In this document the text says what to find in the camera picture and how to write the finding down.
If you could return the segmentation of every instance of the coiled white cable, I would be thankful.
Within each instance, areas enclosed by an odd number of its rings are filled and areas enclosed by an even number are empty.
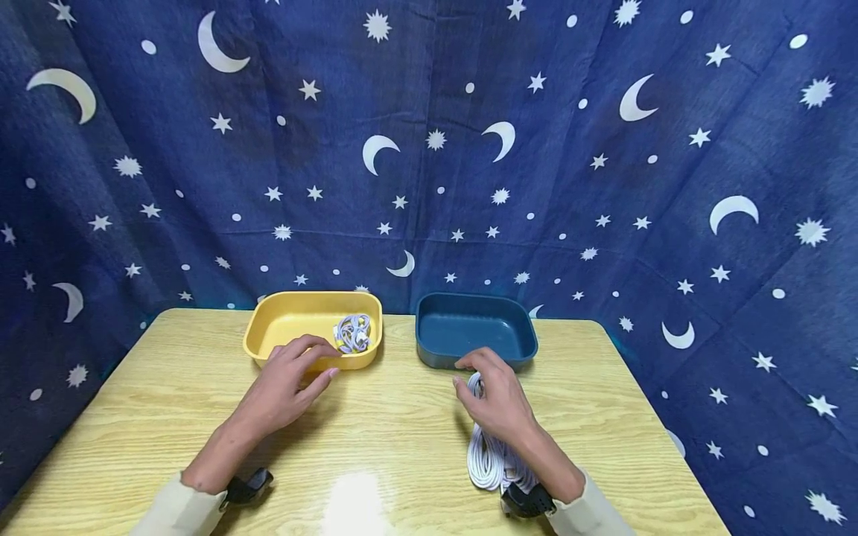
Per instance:
[[[468,389],[475,397],[483,398],[479,372],[475,372],[468,379]],[[512,483],[517,484],[525,493],[530,493],[538,484],[536,475],[509,445],[489,436],[476,423],[474,431],[471,432],[471,443],[468,445],[468,475],[478,488],[489,491],[499,488],[502,496]],[[504,511],[508,512],[506,504],[501,504]]]

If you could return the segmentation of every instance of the wooden table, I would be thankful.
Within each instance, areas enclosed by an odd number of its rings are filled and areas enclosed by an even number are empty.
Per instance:
[[[247,311],[169,310],[102,387],[9,506],[8,534],[127,534],[257,374],[241,348]],[[339,536],[548,534],[508,520],[465,464],[472,422],[450,377],[417,358],[414,318],[384,316],[383,350],[340,374],[247,469],[275,487],[229,509],[216,533]],[[638,534],[727,534],[604,330],[536,320],[521,376],[535,414]]]

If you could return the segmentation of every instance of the person's right hand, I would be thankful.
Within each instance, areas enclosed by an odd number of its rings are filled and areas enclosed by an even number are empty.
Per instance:
[[[453,377],[453,385],[459,401],[486,433],[511,446],[517,438],[539,429],[516,373],[491,348],[468,353],[456,361],[456,368],[480,373],[484,398],[475,397],[459,376]]]

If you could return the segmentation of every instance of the blue curtain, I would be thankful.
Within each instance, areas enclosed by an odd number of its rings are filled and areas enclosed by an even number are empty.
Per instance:
[[[854,3],[0,14],[0,507],[163,310],[453,291],[600,322],[734,534],[854,533]]]

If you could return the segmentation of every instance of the sleeve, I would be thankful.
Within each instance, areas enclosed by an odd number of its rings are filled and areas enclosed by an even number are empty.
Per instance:
[[[558,536],[634,536],[619,512],[602,495],[586,471],[584,493],[569,504],[554,501],[546,517]]]
[[[180,481],[181,473],[155,496],[130,536],[209,536],[221,520],[225,491],[209,495]]]

